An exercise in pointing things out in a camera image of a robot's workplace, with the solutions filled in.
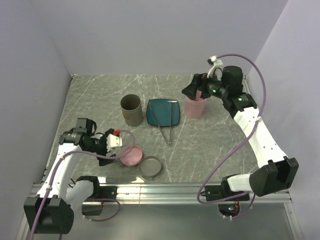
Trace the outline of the grey plastic cup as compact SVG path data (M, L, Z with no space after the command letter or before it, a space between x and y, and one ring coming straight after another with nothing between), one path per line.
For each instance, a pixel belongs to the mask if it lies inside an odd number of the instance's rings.
M139 96L125 95L120 101L120 107L124 121L128 126L137 127L143 122L142 102Z

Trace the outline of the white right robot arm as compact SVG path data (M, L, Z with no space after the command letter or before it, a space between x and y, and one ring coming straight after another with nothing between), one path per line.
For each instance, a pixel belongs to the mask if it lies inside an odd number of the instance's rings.
M232 200L243 192L262 197L287 190L299 168L296 158L289 158L270 134L255 100L243 91L242 79L242 69L231 65L223 68L220 79L215 74L195 74L190 84L181 91L190 100L196 97L221 99L223 107L241 128L255 154L258 165L255 172L222 179L219 196L226 200Z

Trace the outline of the grey cup lid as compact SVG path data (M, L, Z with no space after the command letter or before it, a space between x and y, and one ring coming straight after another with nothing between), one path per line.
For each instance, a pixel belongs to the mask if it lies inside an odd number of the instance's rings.
M156 177L162 170L162 162L155 156L146 156L139 162L138 169L144 177Z

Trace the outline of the pink cup lid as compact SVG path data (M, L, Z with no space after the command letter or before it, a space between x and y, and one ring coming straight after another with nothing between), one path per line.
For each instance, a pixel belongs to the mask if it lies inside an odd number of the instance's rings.
M142 160L143 158L143 151L142 149L137 146L134 145L132 150L126 154L129 150L131 149L131 146L126 147L125 149L122 150L121 152L121 158L120 161L128 167L133 167L139 164L139 162Z

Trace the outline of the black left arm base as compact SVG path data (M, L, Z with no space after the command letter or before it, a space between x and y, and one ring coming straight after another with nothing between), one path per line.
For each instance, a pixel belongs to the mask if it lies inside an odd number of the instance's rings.
M117 198L118 187L115 185L101 185L97 195L87 198L82 206L81 211L85 217L99 216L107 203L113 203L110 199Z

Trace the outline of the pink plastic cup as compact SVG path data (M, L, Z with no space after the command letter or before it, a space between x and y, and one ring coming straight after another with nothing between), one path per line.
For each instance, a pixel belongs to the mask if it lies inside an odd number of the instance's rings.
M186 98L184 113L188 118L199 119L202 116L207 99L201 98L201 91L196 91L195 100Z

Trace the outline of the metal food tongs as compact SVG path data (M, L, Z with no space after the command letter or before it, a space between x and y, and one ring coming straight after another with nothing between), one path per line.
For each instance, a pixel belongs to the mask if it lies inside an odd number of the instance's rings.
M152 99L147 107L147 121L157 127L165 143L172 143L172 102L170 100Z

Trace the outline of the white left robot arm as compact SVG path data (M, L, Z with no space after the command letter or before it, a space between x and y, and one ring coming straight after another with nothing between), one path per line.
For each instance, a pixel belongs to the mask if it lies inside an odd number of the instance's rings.
M46 180L36 196L26 198L23 205L31 239L35 234L68 234L83 202L100 198L97 176L81 176L70 186L82 155L94 156L100 166L106 166L116 160L108 153L123 145L119 130L111 128L95 138L96 130L95 121L79 118L75 127L60 135L58 152Z

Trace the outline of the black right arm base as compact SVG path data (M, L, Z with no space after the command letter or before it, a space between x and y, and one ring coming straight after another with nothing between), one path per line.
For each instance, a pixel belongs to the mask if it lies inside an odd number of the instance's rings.
M206 201L217 201L228 197L233 197L231 201L249 201L250 195L244 194L243 191L233 192L228 186L221 185L206 185L204 190L200 193L202 197L205 197Z

